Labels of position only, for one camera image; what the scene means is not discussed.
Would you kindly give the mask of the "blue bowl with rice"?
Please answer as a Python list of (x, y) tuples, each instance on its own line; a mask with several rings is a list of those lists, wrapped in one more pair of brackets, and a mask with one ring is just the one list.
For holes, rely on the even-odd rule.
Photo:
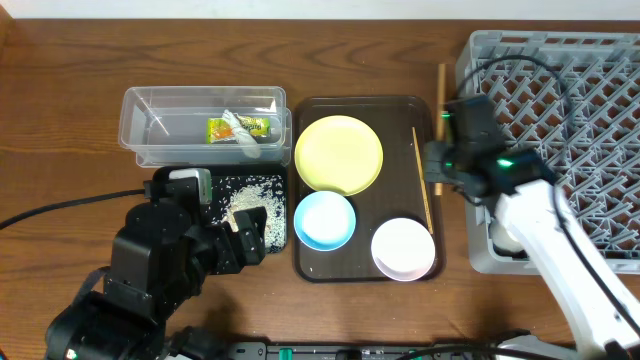
[(306, 247), (330, 252), (344, 246), (356, 229), (356, 212), (342, 195), (318, 191), (304, 197), (293, 218), (297, 238)]

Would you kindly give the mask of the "white napkin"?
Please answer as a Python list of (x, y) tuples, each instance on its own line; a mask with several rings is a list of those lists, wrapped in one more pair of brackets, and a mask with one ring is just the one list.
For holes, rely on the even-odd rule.
[(236, 142), (241, 146), (243, 153), (252, 159), (257, 159), (261, 155), (261, 149), (250, 132), (245, 129), (239, 119), (228, 109), (222, 114), (222, 119), (229, 125)]

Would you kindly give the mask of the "white lilac bowl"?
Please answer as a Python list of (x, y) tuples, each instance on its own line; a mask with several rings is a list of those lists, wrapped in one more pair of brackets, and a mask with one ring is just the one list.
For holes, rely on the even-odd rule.
[(435, 242), (428, 229), (418, 221), (393, 218), (374, 232), (371, 256), (386, 277), (400, 282), (416, 281), (435, 264)]

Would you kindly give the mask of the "green orange snack wrapper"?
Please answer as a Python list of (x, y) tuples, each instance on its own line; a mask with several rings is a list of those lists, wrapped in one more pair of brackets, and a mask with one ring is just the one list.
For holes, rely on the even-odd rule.
[[(240, 125), (256, 138), (267, 138), (271, 135), (271, 124), (268, 118), (239, 116)], [(206, 142), (209, 144), (231, 141), (234, 134), (231, 126), (223, 118), (209, 118), (207, 122)]]

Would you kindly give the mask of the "white cup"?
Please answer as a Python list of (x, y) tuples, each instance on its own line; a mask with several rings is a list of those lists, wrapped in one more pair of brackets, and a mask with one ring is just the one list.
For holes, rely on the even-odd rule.
[(522, 245), (514, 239), (510, 232), (497, 220), (493, 221), (489, 225), (489, 235), (493, 245), (500, 251), (507, 253), (518, 253), (523, 251)]

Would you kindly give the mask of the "yellow plate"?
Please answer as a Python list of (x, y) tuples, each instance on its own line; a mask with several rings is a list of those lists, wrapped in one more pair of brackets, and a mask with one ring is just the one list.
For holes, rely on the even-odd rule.
[(330, 115), (300, 134), (294, 164), (301, 180), (315, 191), (358, 194), (372, 185), (384, 161), (381, 140), (365, 122)]

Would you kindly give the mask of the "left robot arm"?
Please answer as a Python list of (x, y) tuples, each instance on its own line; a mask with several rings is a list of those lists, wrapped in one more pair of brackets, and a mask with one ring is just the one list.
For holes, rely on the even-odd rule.
[(204, 168), (171, 171), (144, 185), (116, 234), (109, 266), (92, 272), (46, 332), (48, 359), (223, 359), (225, 345), (187, 327), (167, 336), (168, 319), (199, 295), (209, 275), (237, 274), (266, 255), (267, 212), (241, 210), (215, 225)]

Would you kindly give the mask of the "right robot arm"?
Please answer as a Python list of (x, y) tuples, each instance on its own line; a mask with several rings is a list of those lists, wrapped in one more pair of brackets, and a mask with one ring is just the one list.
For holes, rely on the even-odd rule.
[(426, 181), (455, 186), (524, 249), (581, 358), (638, 358), (639, 301), (577, 222), (554, 172), (535, 150), (507, 146), (487, 97), (456, 99), (444, 109), (450, 136), (426, 144)]

